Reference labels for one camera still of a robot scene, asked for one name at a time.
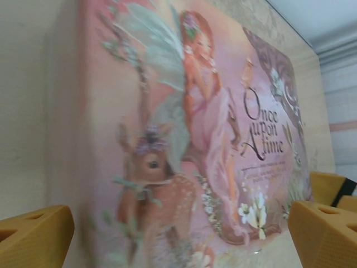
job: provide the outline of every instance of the flower crown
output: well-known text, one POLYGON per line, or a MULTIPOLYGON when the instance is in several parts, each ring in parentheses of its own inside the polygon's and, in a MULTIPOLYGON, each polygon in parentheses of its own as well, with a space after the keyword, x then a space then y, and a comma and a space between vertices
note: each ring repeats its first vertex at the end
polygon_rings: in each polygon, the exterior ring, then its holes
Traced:
POLYGON ((149 126, 142 137, 139 138, 136 153, 144 155, 150 150, 165 151, 167 142, 159 134, 157 126, 149 126))
POLYGON ((182 25, 185 28, 186 34, 190 41, 193 42, 197 36, 197 33, 201 32, 200 26, 196 23, 194 15, 185 12, 182 25))

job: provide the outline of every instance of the yellow plastic block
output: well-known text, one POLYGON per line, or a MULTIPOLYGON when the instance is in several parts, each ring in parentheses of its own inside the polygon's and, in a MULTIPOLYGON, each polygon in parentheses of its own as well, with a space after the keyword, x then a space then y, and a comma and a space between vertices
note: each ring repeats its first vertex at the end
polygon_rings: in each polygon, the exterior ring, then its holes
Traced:
POLYGON ((314 201, 324 205, 331 205, 345 179, 346 177, 336 174, 310 172, 310 184, 314 201))
POLYGON ((344 195, 340 199, 340 201, 337 205, 337 208, 357 213, 357 197, 352 197, 350 195, 344 195))
POLYGON ((57 205, 0 221, 1 268, 61 268, 74 233, 71 210, 57 205))
POLYGON ((304 268, 357 267, 357 214, 295 201, 288 227, 304 268))

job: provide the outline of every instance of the small bird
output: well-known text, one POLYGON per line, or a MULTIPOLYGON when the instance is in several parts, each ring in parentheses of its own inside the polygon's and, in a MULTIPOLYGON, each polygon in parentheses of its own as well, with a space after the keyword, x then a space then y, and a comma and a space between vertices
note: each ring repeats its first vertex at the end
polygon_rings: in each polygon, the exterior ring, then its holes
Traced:
POLYGON ((248 89, 249 89, 250 84, 253 80, 253 67, 255 67, 255 66, 252 63, 251 59, 247 58, 247 61, 245 62, 243 74, 240 77, 240 83, 243 85, 245 92, 247 93, 248 99, 250 98, 248 95, 248 89))

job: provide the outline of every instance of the fawn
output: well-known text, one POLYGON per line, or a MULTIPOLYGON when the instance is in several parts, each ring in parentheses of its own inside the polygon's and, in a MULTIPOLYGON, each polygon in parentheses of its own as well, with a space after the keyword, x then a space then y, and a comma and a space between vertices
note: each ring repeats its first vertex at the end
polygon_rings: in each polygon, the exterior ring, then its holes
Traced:
POLYGON ((165 233, 172 248, 189 241, 191 215, 196 201, 196 186, 184 174, 172 171, 167 161, 167 144, 162 138, 170 133, 170 124, 149 127, 130 143, 126 126, 121 124, 119 143, 128 154, 127 180, 149 189, 153 198, 138 200, 140 190, 126 189, 118 206, 117 220, 126 225, 134 219, 137 229, 129 230, 128 262, 133 265, 138 249, 136 237, 143 235, 143 250, 148 268, 154 268, 155 239, 165 233))

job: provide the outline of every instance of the deer's eye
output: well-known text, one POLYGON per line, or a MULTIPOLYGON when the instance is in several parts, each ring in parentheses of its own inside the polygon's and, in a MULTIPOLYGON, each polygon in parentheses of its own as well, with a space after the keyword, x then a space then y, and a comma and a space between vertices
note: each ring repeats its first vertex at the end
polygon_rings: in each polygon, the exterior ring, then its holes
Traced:
POLYGON ((157 169, 158 168, 158 162, 157 161, 151 161, 148 163, 148 166, 150 169, 157 169))

